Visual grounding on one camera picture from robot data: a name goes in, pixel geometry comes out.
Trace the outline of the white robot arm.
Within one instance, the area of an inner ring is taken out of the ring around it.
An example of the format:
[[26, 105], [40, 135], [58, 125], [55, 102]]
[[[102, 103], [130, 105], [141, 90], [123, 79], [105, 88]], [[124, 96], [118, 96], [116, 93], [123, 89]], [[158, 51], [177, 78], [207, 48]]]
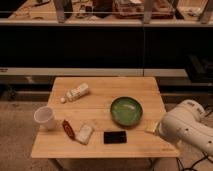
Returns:
[[201, 123], [205, 110], [195, 100], [184, 100], [163, 115], [158, 122], [145, 126], [145, 131], [176, 144], [184, 141], [213, 157], [213, 128]]

